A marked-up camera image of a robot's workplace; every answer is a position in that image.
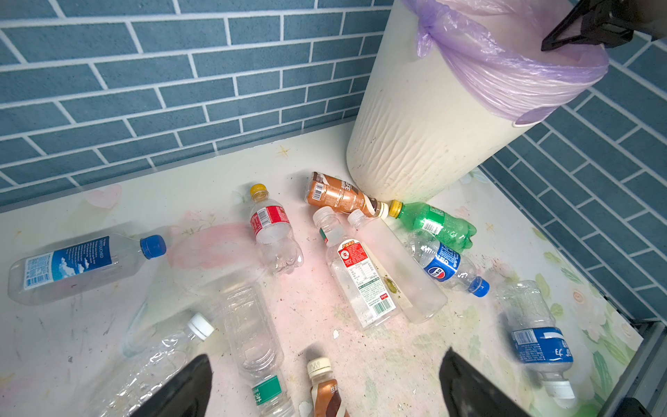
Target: white bottle cap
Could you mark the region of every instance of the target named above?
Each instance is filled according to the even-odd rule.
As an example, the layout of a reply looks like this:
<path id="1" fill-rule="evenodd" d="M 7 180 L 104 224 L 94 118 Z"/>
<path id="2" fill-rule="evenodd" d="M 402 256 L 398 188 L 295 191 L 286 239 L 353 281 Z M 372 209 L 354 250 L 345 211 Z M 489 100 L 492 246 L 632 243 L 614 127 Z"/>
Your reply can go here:
<path id="1" fill-rule="evenodd" d="M 316 377 L 324 372 L 331 372 L 331 361 L 329 358 L 317 358 L 308 362 L 308 378 Z"/>
<path id="2" fill-rule="evenodd" d="M 544 385 L 546 393 L 551 397 L 563 399 L 575 398 L 572 385 L 570 385 L 570 381 L 568 380 L 542 381 L 542 385 Z"/>
<path id="3" fill-rule="evenodd" d="M 206 340 L 213 333 L 215 328 L 199 313 L 196 313 L 187 323 L 187 327 L 192 330 L 198 338 Z"/>

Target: water bottle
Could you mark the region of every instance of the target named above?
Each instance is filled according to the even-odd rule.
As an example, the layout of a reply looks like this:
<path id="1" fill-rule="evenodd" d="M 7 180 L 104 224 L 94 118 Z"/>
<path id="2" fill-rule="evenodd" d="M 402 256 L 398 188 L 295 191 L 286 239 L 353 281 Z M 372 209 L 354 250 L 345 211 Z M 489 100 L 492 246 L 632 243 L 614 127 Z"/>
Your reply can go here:
<path id="1" fill-rule="evenodd" d="M 160 235 L 135 240 L 110 234 L 14 263 L 7 293 L 27 306 L 47 304 L 133 276 L 166 251 Z"/>
<path id="2" fill-rule="evenodd" d="M 537 283 L 509 284 L 499 296 L 521 362 L 538 373 L 547 394 L 574 398 L 570 381 L 563 376 L 574 359 Z"/>
<path id="3" fill-rule="evenodd" d="M 468 291 L 477 297 L 489 292 L 489 283 L 477 274 L 477 267 L 467 257 L 461 256 L 426 230 L 415 230 L 408 235 L 406 248 L 412 257 L 446 288 Z"/>
<path id="4" fill-rule="evenodd" d="M 283 350 L 257 284 L 225 294 L 223 319 L 241 377 L 252 387 L 261 417 L 297 417 L 280 372 Z"/>
<path id="5" fill-rule="evenodd" d="M 356 236 L 373 252 L 376 267 L 386 274 L 382 279 L 390 295 L 412 323 L 422 323 L 435 316 L 447 304 L 447 296 L 406 253 L 401 241 L 380 218 L 368 218 L 361 210 L 348 216 Z"/>
<path id="6" fill-rule="evenodd" d="M 124 359 L 96 389 L 84 416 L 129 417 L 197 356 L 213 330 L 199 313 L 180 313 L 154 325 L 142 337 L 143 350 Z"/>
<path id="7" fill-rule="evenodd" d="M 291 224 L 282 205 L 269 199 L 263 184 L 250 188 L 255 202 L 250 211 L 250 225 L 255 232 L 261 260 L 275 275 L 291 274 L 294 268 L 303 265 L 301 247 L 294 239 Z"/>

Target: clear plastic bottle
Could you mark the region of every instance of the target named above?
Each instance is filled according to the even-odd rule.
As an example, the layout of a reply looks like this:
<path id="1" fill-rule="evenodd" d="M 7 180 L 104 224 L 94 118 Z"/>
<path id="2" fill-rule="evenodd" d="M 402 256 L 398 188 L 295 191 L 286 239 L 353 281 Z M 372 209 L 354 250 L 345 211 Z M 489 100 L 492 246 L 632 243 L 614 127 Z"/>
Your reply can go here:
<path id="1" fill-rule="evenodd" d="M 224 295 L 223 318 L 241 377 L 261 417 L 297 417 L 280 372 L 283 350 L 257 284 Z"/>
<path id="2" fill-rule="evenodd" d="M 466 256 L 461 256 L 426 230 L 415 230 L 408 235 L 406 248 L 412 257 L 446 288 L 468 291 L 477 297 L 489 292 L 489 283 L 477 275 L 477 267 Z"/>
<path id="3" fill-rule="evenodd" d="M 348 216 L 348 222 L 357 229 L 356 236 L 373 252 L 378 261 L 376 267 L 381 265 L 386 271 L 382 278 L 409 321 L 425 322 L 447 304 L 447 296 L 406 253 L 384 220 L 368 218 L 361 210 L 355 210 Z"/>
<path id="4" fill-rule="evenodd" d="M 133 276 L 166 251 L 160 235 L 135 240 L 110 234 L 15 262 L 7 293 L 26 306 L 47 304 Z"/>
<path id="5" fill-rule="evenodd" d="M 176 314 L 143 335 L 140 353 L 112 371 L 89 402 L 86 417 L 129 417 L 196 357 L 199 344 L 213 333 L 199 313 Z"/>
<path id="6" fill-rule="evenodd" d="M 563 376 L 574 359 L 537 283 L 509 284 L 500 290 L 499 296 L 521 362 L 538 373 L 547 394 L 574 398 L 570 381 Z"/>
<path id="7" fill-rule="evenodd" d="M 294 268 L 303 265 L 303 253 L 294 239 L 285 209 L 269 199 L 263 184 L 253 185 L 250 196 L 255 202 L 250 211 L 250 225 L 255 231 L 262 262 L 275 275 L 291 274 Z"/>
<path id="8" fill-rule="evenodd" d="M 325 255 L 331 274 L 352 306 L 362 329 L 377 326 L 398 314 L 381 274 L 359 240 L 345 235 L 334 210 L 325 206 L 313 214 L 315 226 L 327 245 Z"/>

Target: grout line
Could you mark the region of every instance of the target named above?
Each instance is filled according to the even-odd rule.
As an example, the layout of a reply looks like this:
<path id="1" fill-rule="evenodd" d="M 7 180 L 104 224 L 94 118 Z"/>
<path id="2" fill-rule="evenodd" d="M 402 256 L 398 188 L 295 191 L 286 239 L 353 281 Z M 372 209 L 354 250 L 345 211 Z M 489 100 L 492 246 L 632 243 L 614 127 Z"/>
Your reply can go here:
<path id="1" fill-rule="evenodd" d="M 22 64 L 28 63 L 28 60 L 26 60 L 23 54 L 19 52 L 18 48 L 14 46 L 14 44 L 11 42 L 11 40 L 9 40 L 5 32 L 3 32 L 2 30 L 0 30 L 0 40 L 2 40 L 5 46 L 12 52 L 12 54 L 14 54 L 14 57 L 18 60 L 18 62 Z"/>
<path id="2" fill-rule="evenodd" d="M 77 124 L 77 121 L 74 120 L 74 117 L 72 117 L 72 115 L 69 114 L 69 112 L 67 111 L 67 109 L 65 109 L 65 106 L 64 106 L 60 101 L 57 101 L 57 100 L 56 100 L 56 101 L 53 102 L 53 104 L 54 104 L 56 107 L 58 107 L 58 110 L 60 110 L 60 112 L 65 116 L 65 118 L 69 121 L 69 124 L 70 124 L 70 125 L 75 125 L 75 124 Z"/>
<path id="3" fill-rule="evenodd" d="M 134 32 L 134 26 L 132 26 L 132 23 L 130 22 L 125 22 L 125 26 L 127 27 L 127 31 L 129 32 L 129 35 L 132 38 L 132 42 L 134 42 L 134 46 L 137 48 L 137 52 L 143 53 L 143 48 L 139 43 L 139 38 L 137 37 L 137 33 Z"/>

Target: bottle cap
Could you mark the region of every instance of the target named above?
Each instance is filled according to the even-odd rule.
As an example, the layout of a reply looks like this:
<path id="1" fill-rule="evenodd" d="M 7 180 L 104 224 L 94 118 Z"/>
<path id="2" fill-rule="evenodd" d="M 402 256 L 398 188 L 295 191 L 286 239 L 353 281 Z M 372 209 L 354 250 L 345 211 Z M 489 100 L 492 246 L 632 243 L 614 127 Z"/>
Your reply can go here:
<path id="1" fill-rule="evenodd" d="M 206 320 L 204 316 L 199 313 L 196 313 L 194 316 L 192 316 L 190 321 L 187 323 L 187 327 L 189 327 L 190 330 L 192 330 L 192 332 L 202 340 L 206 340 L 206 338 L 209 337 L 215 330 L 215 328 L 211 326 L 208 320 Z"/>
<path id="2" fill-rule="evenodd" d="M 398 200 L 392 200 L 392 204 L 389 207 L 389 215 L 393 218 L 398 218 L 398 215 L 401 214 L 401 209 L 403 209 L 403 203 Z"/>
<path id="3" fill-rule="evenodd" d="M 314 378 L 324 372 L 331 372 L 331 361 L 329 358 L 317 358 L 308 362 L 308 378 Z"/>
<path id="4" fill-rule="evenodd" d="M 570 381 L 542 381 L 542 385 L 546 389 L 546 393 L 554 398 L 575 398 L 574 391 Z"/>
<path id="5" fill-rule="evenodd" d="M 139 241 L 146 259 L 157 258 L 167 253 L 167 244 L 160 235 L 152 235 Z"/>

